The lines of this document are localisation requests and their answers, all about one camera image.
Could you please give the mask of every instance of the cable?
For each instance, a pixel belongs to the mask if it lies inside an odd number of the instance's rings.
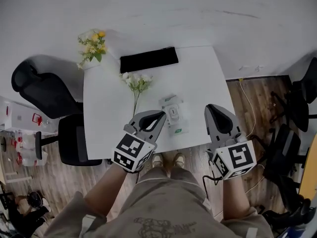
[[[205,188],[207,199],[209,200],[209,196],[208,196],[208,192],[207,192],[207,188],[206,188],[206,183],[205,183],[205,178],[209,178],[210,180],[213,180],[213,181],[216,182],[216,181],[222,180],[222,177],[213,178],[213,177],[210,177],[210,176],[203,176],[203,184],[204,184],[204,188]]]
[[[137,178],[136,178],[136,180],[135,180],[135,184],[137,184],[137,183],[138,183],[138,180],[139,180],[139,173],[140,173],[140,172],[138,172],[138,173],[137,173]]]
[[[255,126],[256,126],[257,119],[256,119],[256,115],[254,114],[254,109],[253,109],[253,106],[252,106],[251,102],[249,101],[249,98],[248,98],[248,96],[247,96],[246,92],[243,90],[243,87],[242,87],[242,85],[241,85],[241,81],[242,81],[242,80],[243,80],[242,78],[240,78],[240,79],[239,79],[240,87],[241,87],[242,92],[243,92],[243,93],[244,93],[244,95],[246,96],[246,98],[247,98],[247,100],[248,100],[248,102],[249,102],[249,104],[250,104],[250,106],[251,106],[252,113],[253,113],[253,117],[254,117],[254,125],[253,125],[253,128],[252,128],[252,130],[251,130],[250,134],[246,136],[246,137],[248,137],[248,136],[250,136],[250,135],[252,134],[252,132],[253,132],[253,130],[254,130],[254,128],[255,128]]]
[[[206,190],[205,181],[204,181],[204,177],[208,177],[208,176],[203,176],[203,182],[204,182],[204,187],[205,187],[207,199],[209,200],[209,198],[208,198],[208,193],[207,193],[207,190]],[[250,189],[246,192],[246,194],[247,194],[249,191],[251,191],[252,189],[254,189],[256,186],[258,186],[258,184],[259,184],[263,179],[264,179],[264,177],[262,177],[262,178],[257,182],[256,185],[254,185],[252,188],[250,188]],[[221,212],[219,212],[218,214],[216,214],[213,218],[216,218],[216,217],[217,217],[218,215],[220,215],[221,213],[223,213],[223,210],[222,210]]]

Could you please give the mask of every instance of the white table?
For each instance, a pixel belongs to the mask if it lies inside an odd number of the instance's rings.
[[[181,48],[176,53],[177,64],[137,71],[153,76],[152,87],[139,99],[137,113],[160,110],[159,99],[177,94],[184,100],[182,112],[189,121],[189,132],[174,137],[163,127],[156,152],[211,142],[204,117],[207,104],[217,104],[234,113],[213,48]],[[89,159],[111,158],[111,150],[121,140],[124,125],[132,119],[134,97],[119,72],[120,65],[110,54],[100,66],[85,71],[84,121]]]

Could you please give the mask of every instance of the flower vase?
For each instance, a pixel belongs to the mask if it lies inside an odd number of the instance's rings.
[[[120,74],[120,63],[116,58],[114,58],[112,54],[110,54],[110,52],[107,52],[105,55],[103,55],[101,66],[112,75],[118,76]]]
[[[96,58],[93,58],[91,61],[87,61],[84,63],[83,70],[87,70],[87,69],[90,69],[93,67],[100,66],[101,62],[98,62]]]

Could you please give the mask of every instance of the white wall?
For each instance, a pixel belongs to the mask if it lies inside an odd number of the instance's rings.
[[[0,94],[24,102],[11,89],[16,66],[37,54],[76,60],[90,28],[108,30],[117,58],[213,45],[226,78],[278,74],[317,48],[316,14],[317,0],[0,0]]]

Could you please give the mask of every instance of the wooden floor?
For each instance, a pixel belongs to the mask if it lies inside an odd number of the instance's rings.
[[[256,115],[256,126],[254,133],[260,138],[269,140],[268,130],[271,127],[278,128],[282,124],[282,120],[269,124],[269,119],[272,115],[281,111],[279,103],[271,97],[270,92],[275,91],[279,96],[283,96],[288,91],[287,88],[288,77],[269,77],[261,79],[251,79],[242,81],[242,86],[252,103]],[[249,134],[252,130],[254,119],[252,109],[245,98],[239,81],[230,81],[227,83],[234,105],[235,113],[240,121],[244,131]],[[197,181],[203,186],[202,176],[211,175],[212,167],[208,165],[208,157],[205,153],[208,145],[201,145],[187,149],[180,149],[164,153],[167,161],[173,159],[177,152],[182,152],[187,156],[186,169],[190,170]],[[261,146],[254,142],[257,159],[260,158],[263,149]],[[43,236],[47,226],[71,200],[76,191],[86,194],[96,181],[106,172],[109,166],[103,162],[97,167],[72,167],[61,163],[58,153],[58,144],[53,143],[46,147],[49,153],[48,162],[43,167],[23,167],[18,166],[16,163],[17,154],[13,147],[8,146],[6,153],[2,153],[5,171],[7,173],[18,171],[20,175],[33,176],[33,180],[25,182],[11,183],[5,186],[5,189],[12,191],[15,195],[27,194],[32,190],[39,190],[43,196],[48,200],[52,212],[46,216],[47,223],[43,224],[37,231],[36,235]],[[142,175],[150,168],[150,162],[147,162],[146,168],[142,171]],[[253,187],[262,178],[262,167],[255,167],[251,172],[243,176],[244,187],[247,191]],[[108,215],[108,219],[115,218],[127,196],[132,191],[135,184],[136,174],[128,174],[124,185],[121,188],[119,196]],[[214,215],[219,214],[216,219],[222,219],[222,182],[217,186],[212,181],[207,180],[207,189],[211,199],[212,211]],[[284,207],[278,192],[278,188],[273,183],[263,179],[263,181],[252,189],[248,194],[248,199],[253,206],[264,205],[267,209],[272,209],[276,212],[284,212]],[[23,209],[27,209],[27,203],[22,205]]]

